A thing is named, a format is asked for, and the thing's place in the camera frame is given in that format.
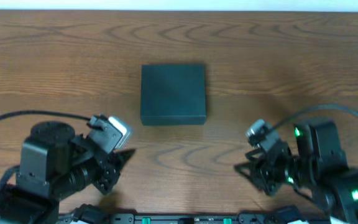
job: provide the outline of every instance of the white background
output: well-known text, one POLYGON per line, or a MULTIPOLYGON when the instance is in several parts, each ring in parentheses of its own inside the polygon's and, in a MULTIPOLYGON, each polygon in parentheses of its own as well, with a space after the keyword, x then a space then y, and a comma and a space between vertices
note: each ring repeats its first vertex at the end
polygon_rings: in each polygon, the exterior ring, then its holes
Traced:
POLYGON ((0 0, 0 9, 358 12, 358 0, 0 0))

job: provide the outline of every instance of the box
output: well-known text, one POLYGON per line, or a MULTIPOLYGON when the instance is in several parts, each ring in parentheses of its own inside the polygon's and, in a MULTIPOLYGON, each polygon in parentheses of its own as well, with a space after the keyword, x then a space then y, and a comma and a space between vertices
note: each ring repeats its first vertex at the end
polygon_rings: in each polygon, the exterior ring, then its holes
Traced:
POLYGON ((143 125, 191 125, 206 121, 204 65, 143 65, 143 125))

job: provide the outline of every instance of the wire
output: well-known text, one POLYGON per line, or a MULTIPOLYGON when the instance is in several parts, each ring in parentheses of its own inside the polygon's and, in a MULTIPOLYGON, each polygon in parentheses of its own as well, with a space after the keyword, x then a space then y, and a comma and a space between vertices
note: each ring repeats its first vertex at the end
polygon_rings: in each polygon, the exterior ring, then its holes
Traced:
POLYGON ((342 106, 342 105, 338 105, 338 104, 320 104, 320 105, 314 105, 311 106, 307 109, 301 110, 283 120, 281 120, 280 122, 278 122, 275 126, 273 126, 271 129, 269 129, 264 136, 268 135, 269 133, 271 133, 272 131, 280 128, 281 126, 283 126, 284 124, 298 118, 299 116, 306 114, 306 113, 310 113, 310 112, 314 112, 314 111, 319 111, 319 110, 340 110, 340 111, 344 111, 346 113, 350 113, 356 117, 358 117, 358 111, 354 110, 354 109, 350 109, 346 106, 342 106))
POLYGON ((87 118, 85 116, 68 114, 68 113, 59 113, 59 112, 54 112, 54 111, 25 110, 25 111, 15 111, 15 112, 2 114, 2 115, 0 115, 0 121, 2 121, 4 119, 11 118, 11 117, 15 117, 15 116, 30 115, 30 114, 61 116, 61 117, 66 117, 66 118, 82 119, 85 121, 89 121, 91 119, 91 118, 87 118))

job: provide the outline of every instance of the green light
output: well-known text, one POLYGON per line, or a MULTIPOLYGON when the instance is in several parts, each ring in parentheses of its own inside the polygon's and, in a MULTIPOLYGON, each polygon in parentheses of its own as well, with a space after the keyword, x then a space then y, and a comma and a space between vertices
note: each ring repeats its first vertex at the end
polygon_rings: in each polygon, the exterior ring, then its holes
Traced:
POLYGON ((353 200, 358 200, 358 190, 352 191, 353 200))
POLYGON ((298 128, 295 128, 295 137, 299 137, 301 135, 302 135, 301 131, 299 131, 298 128))

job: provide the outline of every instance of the tabletop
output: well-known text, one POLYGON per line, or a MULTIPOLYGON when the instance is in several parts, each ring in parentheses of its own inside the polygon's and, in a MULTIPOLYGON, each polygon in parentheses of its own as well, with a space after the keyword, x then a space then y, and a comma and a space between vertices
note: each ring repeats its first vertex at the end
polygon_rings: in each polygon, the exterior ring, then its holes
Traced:
MULTIPOLYGON (((317 103, 358 109, 358 13, 0 11, 0 114, 54 110, 117 116, 132 126, 136 153, 113 192, 92 185, 60 204, 107 211, 237 213, 297 205, 317 209, 282 187, 268 197, 234 172, 252 148, 244 135, 257 119, 276 123, 317 103), (143 126, 141 65, 206 65, 203 126, 143 126)), ((358 166, 358 120, 322 112, 337 122, 341 145, 358 166)), ((0 177, 20 163, 23 140, 44 120, 0 122, 0 177)), ((296 153, 291 124, 279 130, 296 153)))

